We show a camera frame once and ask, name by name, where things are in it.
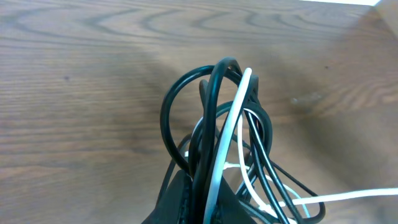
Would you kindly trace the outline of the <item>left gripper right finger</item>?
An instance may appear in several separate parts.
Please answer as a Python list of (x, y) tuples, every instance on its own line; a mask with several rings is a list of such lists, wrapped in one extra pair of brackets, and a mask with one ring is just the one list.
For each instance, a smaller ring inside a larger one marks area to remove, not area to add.
[(240, 204), (224, 178), (221, 180), (215, 211), (211, 224), (252, 224), (255, 221)]

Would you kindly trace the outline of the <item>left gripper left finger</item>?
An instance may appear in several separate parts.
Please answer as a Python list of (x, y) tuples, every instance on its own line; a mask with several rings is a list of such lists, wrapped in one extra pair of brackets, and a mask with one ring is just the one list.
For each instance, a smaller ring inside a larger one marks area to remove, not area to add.
[(165, 194), (142, 224), (189, 223), (191, 178), (180, 170), (171, 181)]

